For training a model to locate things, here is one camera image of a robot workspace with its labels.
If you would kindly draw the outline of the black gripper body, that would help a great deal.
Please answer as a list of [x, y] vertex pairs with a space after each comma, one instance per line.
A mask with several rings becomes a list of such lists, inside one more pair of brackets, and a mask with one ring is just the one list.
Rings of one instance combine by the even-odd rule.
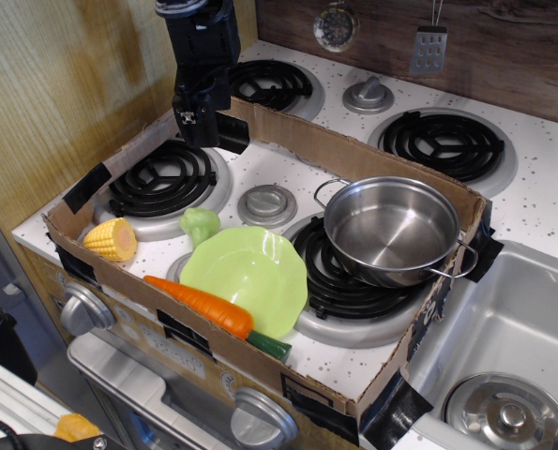
[[241, 53], [232, 1], [157, 1], [176, 61], [175, 108], [212, 112], [230, 108], [229, 70]]

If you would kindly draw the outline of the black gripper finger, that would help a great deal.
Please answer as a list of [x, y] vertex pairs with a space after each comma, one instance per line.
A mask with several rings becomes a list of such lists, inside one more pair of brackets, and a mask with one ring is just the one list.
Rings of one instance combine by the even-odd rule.
[[215, 146], [219, 143], [217, 111], [219, 110], [219, 99], [215, 91], [210, 88], [204, 94], [203, 119], [204, 137], [203, 146]]
[[179, 132], [189, 147], [209, 145], [209, 121], [198, 106], [189, 103], [189, 97], [175, 94], [173, 96], [173, 113]]

